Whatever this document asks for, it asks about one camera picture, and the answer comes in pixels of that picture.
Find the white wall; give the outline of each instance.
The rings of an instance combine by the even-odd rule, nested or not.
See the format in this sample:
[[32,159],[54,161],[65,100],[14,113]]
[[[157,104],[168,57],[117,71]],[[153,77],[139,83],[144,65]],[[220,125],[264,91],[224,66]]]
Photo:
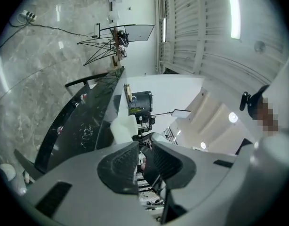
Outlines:
[[[127,80],[132,93],[147,90],[152,92],[153,112],[151,114],[166,113],[175,109],[184,110],[198,95],[203,83],[203,79],[181,74],[130,77]],[[176,117],[170,115],[156,117],[153,130],[150,132],[161,134],[175,119]]]
[[249,116],[247,107],[244,111],[240,111],[242,94],[236,93],[231,87],[211,80],[204,80],[203,88],[206,89],[214,99],[225,104],[239,117],[255,141],[258,141],[264,135],[263,128]]
[[[208,144],[208,135],[200,135],[187,120],[177,119],[170,125],[170,128],[179,146],[188,148],[194,146],[201,149],[201,142]],[[207,150],[214,153],[235,154],[244,138],[255,143],[252,135],[242,122],[238,120],[234,125],[231,124],[230,128],[212,144],[207,145]]]
[[[120,14],[119,25],[122,24],[153,24],[156,25],[155,0],[122,0],[113,3],[113,10]],[[127,76],[155,74],[156,35],[153,29],[148,41],[131,42],[126,49],[127,58],[121,65],[127,70]]]

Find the power strip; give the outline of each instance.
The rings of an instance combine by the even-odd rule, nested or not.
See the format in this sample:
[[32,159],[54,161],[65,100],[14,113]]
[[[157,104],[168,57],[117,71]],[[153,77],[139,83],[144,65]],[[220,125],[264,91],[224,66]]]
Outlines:
[[30,22],[35,22],[37,20],[37,16],[35,14],[26,10],[23,10],[23,12],[20,13],[20,16],[24,19],[26,19],[26,17],[30,18]]

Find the black cable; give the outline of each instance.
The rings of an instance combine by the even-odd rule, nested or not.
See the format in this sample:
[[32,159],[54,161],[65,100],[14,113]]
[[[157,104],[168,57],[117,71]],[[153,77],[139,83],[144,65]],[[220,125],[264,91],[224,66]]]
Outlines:
[[23,27],[23,26],[27,25],[27,23],[24,25],[12,25],[10,21],[8,23],[9,23],[9,25],[11,25],[14,28]]
[[96,35],[94,35],[94,36],[88,36],[88,35],[73,33],[73,32],[69,32],[69,31],[67,31],[67,30],[64,30],[64,29],[61,29],[61,28],[57,28],[57,27],[43,26],[43,25],[41,25],[41,24],[32,24],[30,21],[27,20],[27,17],[26,17],[26,21],[27,21],[30,25],[32,25],[32,26],[38,26],[38,27],[42,27],[42,28],[58,29],[58,30],[61,30],[61,31],[64,31],[64,32],[67,32],[67,33],[70,33],[70,34],[73,34],[73,35],[84,36],[84,37],[88,37],[88,38],[96,38],[96,37],[97,37]]
[[27,24],[23,25],[22,28],[19,28],[16,32],[14,32],[7,40],[4,41],[3,44],[0,45],[0,48],[1,48],[3,45],[5,45],[5,43],[6,43],[7,41],[9,41],[10,38],[12,38],[16,33],[18,33],[20,30],[24,29],[26,26],[27,26]]
[[50,27],[50,26],[43,26],[43,25],[40,25],[40,24],[32,24],[30,23],[30,21],[28,21],[28,17],[26,17],[26,24],[24,25],[13,25],[11,24],[11,22],[9,21],[9,25],[14,27],[14,28],[20,28],[18,29],[14,34],[12,34],[7,40],[4,41],[3,44],[0,45],[0,48],[10,39],[12,38],[16,33],[18,33],[20,30],[22,30],[23,28],[25,28],[27,25],[33,25],[33,26],[39,26],[39,27],[43,27],[43,28],[51,28],[51,29],[58,29],[58,30],[61,30],[61,31],[64,31],[64,32],[67,32],[67,33],[70,33],[70,34],[73,34],[73,35],[78,35],[78,36],[85,36],[85,37],[88,37],[88,38],[96,38],[97,36],[94,35],[94,36],[87,36],[87,35],[83,35],[83,34],[78,34],[78,33],[73,33],[73,32],[69,32],[69,31],[66,31],[64,29],[60,29],[60,28],[55,28],[55,27]]
[[156,114],[156,115],[144,115],[144,116],[142,116],[142,118],[143,118],[143,119],[147,119],[147,118],[152,118],[152,117],[154,117],[154,116],[168,115],[168,114],[172,114],[172,113],[173,113],[173,111],[172,111],[172,112],[162,113],[162,114]]

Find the white vent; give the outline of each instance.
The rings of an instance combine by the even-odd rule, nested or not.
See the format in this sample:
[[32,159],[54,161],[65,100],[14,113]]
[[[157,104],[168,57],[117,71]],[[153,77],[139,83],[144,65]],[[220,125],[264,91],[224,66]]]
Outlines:
[[159,0],[159,18],[165,18],[165,0]]

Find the electrical cable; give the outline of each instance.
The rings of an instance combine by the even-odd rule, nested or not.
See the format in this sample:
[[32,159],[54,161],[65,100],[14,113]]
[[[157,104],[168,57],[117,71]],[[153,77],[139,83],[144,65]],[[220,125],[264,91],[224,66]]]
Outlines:
[[26,22],[25,24],[22,23],[21,21],[19,21],[18,17],[17,17],[17,21],[18,21],[19,23],[23,24],[23,25],[13,25],[13,24],[11,24],[10,21],[8,21],[8,23],[9,23],[9,25],[10,25],[11,27],[20,28],[20,29],[18,29],[14,34],[12,34],[7,40],[5,40],[4,43],[0,45],[0,48],[1,48],[10,38],[12,38],[16,33],[18,33],[20,30],[22,30],[23,28],[25,28],[25,27],[26,27],[27,25],[29,25],[29,24],[30,24],[30,25],[33,25],[33,26],[43,27],[43,28],[58,29],[58,30],[67,32],[67,33],[69,33],[69,34],[78,35],[78,36],[84,36],[84,37],[88,37],[88,38],[96,38],[96,37],[97,37],[96,35],[94,35],[94,36],[87,36],[87,35],[83,35],[83,34],[73,33],[73,32],[69,32],[69,31],[67,31],[67,30],[60,29],[60,28],[57,28],[57,27],[50,27],[50,26],[43,26],[43,25],[40,25],[40,24],[33,24],[33,23],[31,23],[30,21],[28,21],[28,16],[26,16],[26,21],[27,21],[27,22]]
[[84,37],[88,37],[88,38],[96,38],[97,36],[94,35],[94,36],[88,36],[88,35],[83,35],[83,34],[78,34],[78,33],[73,33],[73,32],[69,32],[67,30],[64,30],[64,29],[61,29],[61,28],[58,28],[58,27],[51,27],[51,26],[44,26],[44,25],[41,25],[41,24],[31,24],[28,20],[27,20],[27,17],[26,17],[26,21],[32,25],[32,26],[38,26],[38,27],[42,27],[42,28],[51,28],[51,29],[58,29],[60,31],[64,31],[64,32],[67,32],[67,33],[70,33],[70,34],[73,34],[73,35],[78,35],[78,36],[84,36]]
[[21,23],[21,24],[26,24],[26,23],[23,23],[23,22],[21,22],[20,20],[19,20],[19,14],[17,15],[17,21],[19,22],[19,23]]
[[26,24],[26,25],[23,25],[23,27],[19,28],[16,32],[14,32],[11,36],[9,36],[9,38],[8,38],[7,40],[5,40],[3,44],[0,45],[0,48],[1,48],[3,45],[5,45],[5,43],[6,43],[7,41],[9,41],[10,38],[12,38],[16,33],[18,33],[20,30],[24,29],[26,26],[27,26],[27,24]]

